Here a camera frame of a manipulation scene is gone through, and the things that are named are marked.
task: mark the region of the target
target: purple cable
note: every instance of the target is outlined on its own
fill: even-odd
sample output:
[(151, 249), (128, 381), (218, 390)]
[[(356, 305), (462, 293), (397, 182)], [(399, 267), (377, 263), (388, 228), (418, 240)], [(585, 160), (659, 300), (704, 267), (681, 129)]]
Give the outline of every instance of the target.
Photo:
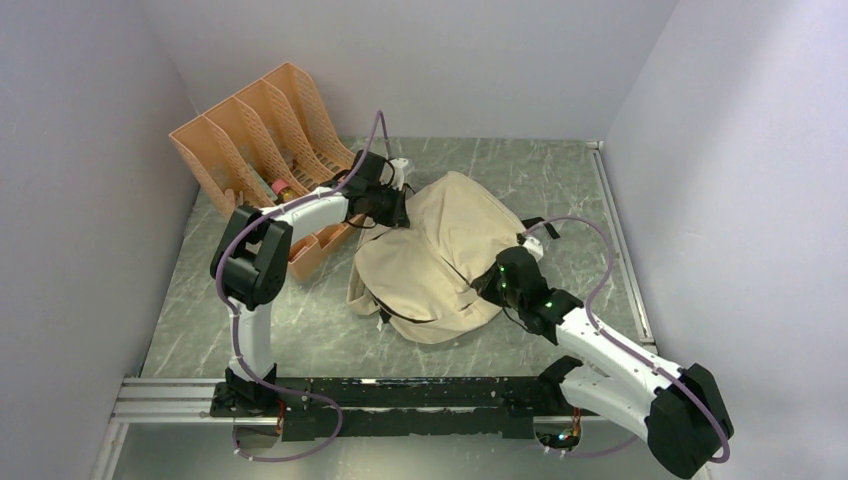
[[(566, 458), (582, 458), (582, 459), (586, 459), (586, 460), (591, 459), (591, 458), (605, 457), (607, 455), (612, 455), (613, 453), (618, 453), (618, 452), (624, 450), (625, 448), (629, 447), (630, 445), (633, 445), (633, 442), (635, 442), (638, 439), (639, 439), (639, 437), (637, 437), (636, 435), (633, 435), (632, 437), (628, 438), (624, 442), (619, 443), (618, 445), (616, 445), (614, 447), (607, 448), (606, 450), (599, 450), (597, 452), (586, 452), (586, 453), (583, 453), (583, 452), (565, 452), (565, 456), (566, 456)], [(546, 447), (540, 443), (540, 444), (536, 445), (536, 448), (544, 449)], [(553, 450), (555, 452), (561, 452), (562, 451), (558, 448), (551, 448), (551, 450)]]
[(332, 399), (330, 399), (328, 397), (325, 397), (324, 395), (319, 395), (317, 393), (312, 393), (312, 392), (302, 392), (302, 391), (299, 391), (299, 390), (292, 390), (292, 389), (285, 388), (285, 387), (279, 387), (279, 386), (274, 385), (272, 383), (268, 383), (265, 380), (263, 380), (262, 378), (260, 378), (259, 375), (257, 375), (250, 368), (250, 365), (248, 365), (247, 362), (244, 361), (244, 358), (242, 357), (242, 354), (241, 354), (241, 347), (239, 346), (239, 337), (238, 337), (238, 330), (239, 330), (238, 329), (238, 323), (239, 323), (239, 318), (241, 316), (241, 312), (239, 311), (238, 307), (235, 304), (233, 304), (233, 302), (231, 302), (229, 298), (227, 298), (227, 294), (224, 293), (224, 265), (226, 263), (226, 262), (224, 262), (224, 259), (230, 258), (232, 256), (233, 252), (235, 251), (236, 246), (242, 240), (244, 240), (244, 238), (248, 234), (250, 234), (250, 232), (252, 232), (254, 229), (256, 229), (256, 227), (258, 225), (260, 225), (262, 222), (264, 222), (268, 219), (271, 219), (271, 218), (276, 218), (278, 215), (283, 213), (285, 211), (285, 209), (291, 209), (291, 208), (294, 208), (294, 207), (298, 207), (300, 205), (311, 202), (313, 200), (317, 200), (321, 197), (330, 196), (330, 195), (333, 195), (333, 194), (341, 191), (341, 189), (344, 188), (345, 185), (347, 185), (347, 183), (350, 181), (350, 179), (353, 178), (354, 175), (356, 175), (356, 172), (359, 171), (359, 167), (362, 166), (362, 160), (365, 158), (365, 156), (368, 154), (368, 152), (371, 149), (371, 141), (374, 139), (374, 134), (377, 132), (377, 123), (378, 122), (382, 122), (382, 124), (383, 124), (383, 137), (386, 140), (386, 155), (389, 158), (391, 158), (392, 153), (391, 153), (391, 147), (389, 146), (388, 132), (386, 131), (386, 118), (383, 116), (382, 110), (377, 110), (377, 114), (374, 116), (374, 125), (371, 126), (371, 134), (368, 136), (368, 139), (365, 140), (365, 147), (362, 149), (362, 155), (360, 155), (359, 158), (356, 160), (356, 163), (354, 164), (354, 166), (350, 170), (350, 172), (347, 175), (345, 175), (344, 180), (342, 180), (330, 192), (326, 192), (326, 193), (323, 193), (321, 195), (313, 193), (313, 194), (307, 195), (305, 197), (297, 198), (295, 200), (292, 200), (290, 203), (288, 203), (286, 205), (280, 205), (279, 208), (272, 210), (272, 211), (266, 213), (265, 215), (262, 215), (261, 217), (257, 218), (256, 220), (251, 222), (247, 227), (245, 227), (244, 230), (239, 232), (238, 235), (236, 235), (236, 238), (234, 238), (233, 241), (230, 242), (230, 244), (224, 250), (223, 255), (221, 255), (221, 261), (218, 262), (218, 268), (215, 270), (215, 289), (218, 292), (218, 297), (230, 309), (231, 317), (232, 317), (232, 320), (233, 320), (233, 353), (235, 354), (236, 359), (238, 360), (238, 364), (241, 366), (241, 368), (244, 370), (244, 372), (247, 373), (247, 375), (254, 382), (262, 385), (265, 388), (270, 388), (270, 389), (277, 391), (279, 393), (285, 393), (285, 394), (288, 394), (288, 395), (299, 395), (299, 396), (305, 395), (305, 396), (312, 398), (314, 400), (319, 400), (321, 402), (324, 402), (327, 405), (333, 407), (336, 410), (336, 413), (338, 413), (338, 416), (339, 416), (339, 420), (336, 423), (335, 430), (333, 430), (333, 433), (326, 440), (321, 442), (320, 445), (318, 445), (317, 447), (312, 448), (310, 450), (307, 450), (303, 453), (299, 453), (297, 455), (292, 455), (292, 456), (289, 456), (289, 457), (279, 457), (279, 458), (256, 457), (256, 456), (249, 455), (249, 454), (243, 452), (238, 446), (238, 440), (236, 439), (236, 431), (235, 431), (235, 428), (234, 428), (233, 429), (233, 447), (235, 447), (235, 453), (237, 455), (241, 456), (242, 458), (246, 458), (246, 459), (254, 461), (254, 462), (276, 463), (276, 462), (289, 462), (289, 461), (292, 461), (292, 460), (299, 460), (301, 458), (312, 455), (313, 453), (317, 453), (320, 450), (323, 450), (325, 447), (327, 447), (327, 445), (332, 443), (333, 440), (335, 440), (336, 437), (338, 437), (339, 432), (342, 429), (342, 409), (341, 409), (341, 407), (339, 406), (338, 403), (336, 403), (335, 401), (333, 401)]
[[(588, 225), (589, 227), (592, 228), (592, 230), (596, 231), (601, 236), (601, 238), (604, 240), (604, 245), (606, 245), (606, 249), (607, 249), (607, 269), (604, 272), (604, 275), (601, 277), (601, 281), (598, 282), (598, 284), (595, 286), (595, 288), (593, 288), (592, 291), (589, 292), (589, 295), (586, 296), (586, 316), (589, 318), (589, 322), (591, 322), (592, 326), (595, 327), (595, 329), (597, 330), (597, 329), (599, 329), (600, 325), (598, 324), (598, 320), (595, 318), (595, 314), (592, 313), (592, 302), (595, 300), (595, 297), (598, 296), (598, 293), (600, 293), (601, 289), (604, 288), (604, 285), (606, 285), (607, 281), (609, 280), (610, 276), (612, 275), (612, 269), (613, 269), (612, 243), (610, 242), (609, 237), (607, 237), (607, 234), (604, 233), (604, 231), (601, 230), (600, 227), (598, 227), (597, 225), (595, 225), (594, 223), (592, 223), (591, 221), (589, 221), (585, 218), (577, 217), (577, 216), (574, 216), (574, 215), (560, 215), (560, 216), (557, 216), (557, 217), (553, 217), (553, 218), (549, 218), (547, 220), (541, 221), (541, 222), (533, 225), (532, 227), (528, 228), (527, 231), (524, 232), (524, 235), (525, 236), (529, 235), (529, 234), (533, 233), (535, 230), (541, 228), (542, 226), (544, 226), (548, 223), (551, 223), (551, 222), (559, 221), (559, 220), (575, 220), (575, 221), (578, 221), (578, 222), (581, 222), (581, 223)], [(600, 330), (600, 332), (601, 332), (601, 335), (604, 338), (606, 338), (607, 340), (609, 340), (610, 342), (612, 342), (613, 345), (624, 350), (631, 357), (635, 358), (636, 360), (638, 360), (640, 363), (642, 363), (646, 367), (651, 368), (651, 369), (654, 368), (654, 364), (649, 359), (645, 358), (644, 355), (640, 354), (636, 350), (633, 350), (632, 348), (627, 346), (625, 343), (621, 342), (619, 339), (612, 336), (606, 330)], [(665, 377), (668, 381), (670, 381), (672, 384), (674, 384), (674, 386), (676, 386), (678, 389), (680, 389), (680, 391), (683, 392), (683, 394), (686, 395), (686, 397), (689, 398), (689, 400), (691, 400), (692, 403), (694, 403), (696, 407), (698, 407), (698, 410), (700, 410), (701, 413), (704, 414), (704, 416), (707, 418), (707, 421), (710, 423), (710, 426), (713, 428), (713, 430), (715, 430), (716, 435), (718, 435), (719, 442), (721, 442), (721, 450), (722, 451), (721, 451), (720, 456), (713, 457), (713, 458), (710, 459), (710, 461), (713, 462), (713, 463), (724, 463), (724, 462), (728, 461), (730, 459), (730, 444), (728, 443), (727, 434), (724, 433), (724, 430), (718, 424), (718, 420), (716, 420), (715, 416), (712, 414), (712, 412), (710, 412), (710, 409), (707, 408), (706, 405), (704, 405), (704, 402), (702, 402), (701, 399), (698, 398), (697, 395), (695, 395), (692, 392), (692, 390), (689, 389), (689, 387), (684, 385), (683, 382), (678, 380), (677, 377), (670, 374), (664, 368), (658, 367), (657, 373), (659, 373), (660, 375)], [(613, 450), (614, 452), (618, 451), (617, 447), (614, 448), (614, 449), (610, 449), (610, 450)]]

